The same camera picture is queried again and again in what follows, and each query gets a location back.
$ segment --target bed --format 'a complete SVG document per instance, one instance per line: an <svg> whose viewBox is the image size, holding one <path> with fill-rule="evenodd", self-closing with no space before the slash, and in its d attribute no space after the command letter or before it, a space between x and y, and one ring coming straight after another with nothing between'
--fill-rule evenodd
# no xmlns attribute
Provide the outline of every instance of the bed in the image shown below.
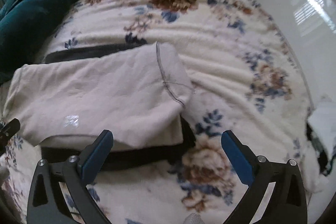
<svg viewBox="0 0 336 224"><path fill-rule="evenodd" d="M88 191L109 220L182 223L197 212L205 223L223 223L246 191L221 149L224 130L270 161L295 159L309 197L320 176L306 138L310 97L285 37L256 0L79 0L46 40L36 63L71 48L156 41L175 47L193 83L182 116L195 133L196 146L174 164L101 172ZM0 87L1 107L8 87ZM1 158L10 171L2 188L23 223L39 159L40 147L20 136L11 139ZM74 219L81 222L62 189ZM271 193L269 187L254 221Z"/></svg>

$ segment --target white towel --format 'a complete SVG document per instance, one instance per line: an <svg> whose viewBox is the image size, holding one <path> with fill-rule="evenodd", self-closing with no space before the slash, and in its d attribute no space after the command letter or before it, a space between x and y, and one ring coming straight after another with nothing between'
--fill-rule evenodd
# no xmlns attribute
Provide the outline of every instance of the white towel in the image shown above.
<svg viewBox="0 0 336 224"><path fill-rule="evenodd" d="M16 70L4 107L32 145L83 149L108 129L113 150L183 142L179 113L192 86L175 49L155 43Z"/></svg>
<svg viewBox="0 0 336 224"><path fill-rule="evenodd" d="M336 103L320 102L308 123L323 144L328 160L332 160L336 150Z"/></svg>

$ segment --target dark green cushion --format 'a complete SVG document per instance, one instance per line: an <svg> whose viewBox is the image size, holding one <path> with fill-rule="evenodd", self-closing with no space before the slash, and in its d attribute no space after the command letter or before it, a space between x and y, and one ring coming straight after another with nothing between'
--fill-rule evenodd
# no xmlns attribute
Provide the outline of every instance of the dark green cushion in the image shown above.
<svg viewBox="0 0 336 224"><path fill-rule="evenodd" d="M0 12L0 84L31 64L77 0L8 0Z"/></svg>

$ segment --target blue gripper pad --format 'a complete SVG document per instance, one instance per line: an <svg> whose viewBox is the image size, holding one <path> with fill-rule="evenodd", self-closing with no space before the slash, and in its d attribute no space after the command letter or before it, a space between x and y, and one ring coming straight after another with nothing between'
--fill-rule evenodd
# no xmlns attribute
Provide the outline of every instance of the blue gripper pad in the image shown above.
<svg viewBox="0 0 336 224"><path fill-rule="evenodd" d="M105 130L105 135L99 143L96 144L94 142L92 145L96 145L96 147L81 168L81 180L84 185L88 185L95 180L106 157L109 155L113 147L112 132Z"/></svg>
<svg viewBox="0 0 336 224"><path fill-rule="evenodd" d="M254 181L252 166L227 131L222 134L221 144L241 183L250 187Z"/></svg>

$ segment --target metal screw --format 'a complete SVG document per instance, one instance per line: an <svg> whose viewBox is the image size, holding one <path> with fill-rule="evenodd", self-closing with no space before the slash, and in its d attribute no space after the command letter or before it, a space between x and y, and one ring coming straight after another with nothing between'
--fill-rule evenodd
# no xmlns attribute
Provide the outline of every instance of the metal screw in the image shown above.
<svg viewBox="0 0 336 224"><path fill-rule="evenodd" d="M75 162L77 161L78 157L77 156L70 156L69 157L69 162Z"/></svg>
<svg viewBox="0 0 336 224"><path fill-rule="evenodd" d="M46 160L40 160L39 161L39 166L43 166L43 165L45 165L47 163L47 161Z"/></svg>
<svg viewBox="0 0 336 224"><path fill-rule="evenodd" d="M296 161L295 161L295 160L289 160L289 164L290 164L291 166L295 166L295 165L296 165Z"/></svg>
<svg viewBox="0 0 336 224"><path fill-rule="evenodd" d="M258 156L258 161L259 162L265 162L266 158L264 156Z"/></svg>

